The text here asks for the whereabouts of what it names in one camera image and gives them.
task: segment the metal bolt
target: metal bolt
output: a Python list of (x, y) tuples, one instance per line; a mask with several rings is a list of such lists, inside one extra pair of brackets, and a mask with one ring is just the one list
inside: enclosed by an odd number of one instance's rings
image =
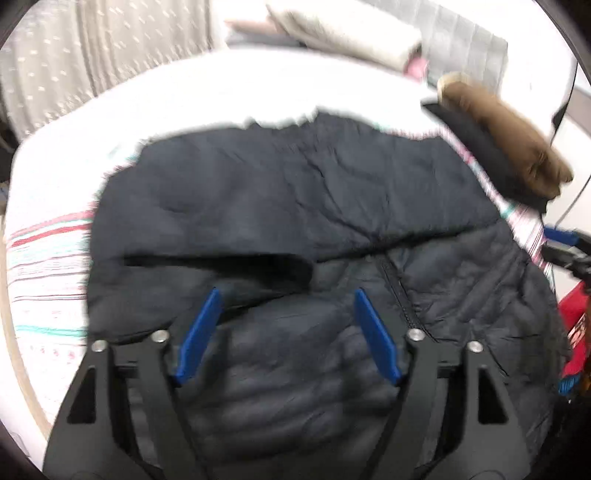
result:
[(168, 340), (168, 337), (170, 337), (170, 334), (166, 330), (156, 330), (152, 335), (150, 335), (152, 341), (156, 343), (165, 342)]
[(92, 343), (90, 349), (93, 352), (104, 352), (107, 350), (107, 341), (106, 340), (96, 340)]
[(407, 332), (408, 338), (413, 340), (414, 342), (420, 342), (421, 340), (425, 339), (425, 332), (418, 328), (411, 328)]
[(484, 347), (480, 342), (474, 340), (472, 342), (468, 342), (468, 350), (474, 353), (481, 353), (484, 350)]

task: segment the striped blanket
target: striped blanket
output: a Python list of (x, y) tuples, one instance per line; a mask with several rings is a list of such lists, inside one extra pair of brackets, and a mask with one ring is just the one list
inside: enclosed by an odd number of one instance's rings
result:
[[(257, 78), (248, 91), (224, 83), (235, 77), (241, 62), (244, 71), (253, 64), (267, 68), (261, 76), (265, 80)], [(282, 73), (275, 74), (275, 68)], [(310, 72), (318, 73), (313, 82)], [(188, 95), (194, 90), (193, 79), (203, 81), (207, 74), (215, 79), (207, 98)], [(375, 88), (351, 96), (360, 81), (370, 81)], [(310, 90), (303, 97), (281, 95), (286, 82), (293, 82), (292, 92)], [(164, 87), (173, 84), (175, 89)], [(387, 88), (401, 90), (400, 96), (372, 96)], [(162, 95), (154, 96), (154, 91)], [(543, 229), (538, 213), (500, 197), (470, 152), (422, 112), (420, 100), (426, 94), (426, 87), (348, 60), (242, 50), (146, 72), (29, 138), (17, 154), (12, 175), (5, 229), (7, 280), (21, 355), (48, 419), (53, 422), (85, 351), (88, 240), (97, 199), (109, 175), (136, 161), (152, 138), (220, 123), (240, 126), (251, 119), (280, 126), (311, 118), (317, 106), (396, 134), (441, 135), (470, 165), (518, 243), (547, 269), (540, 258)], [(268, 95), (281, 101), (272, 107), (259, 101)], [(221, 111), (221, 105), (233, 111)]]

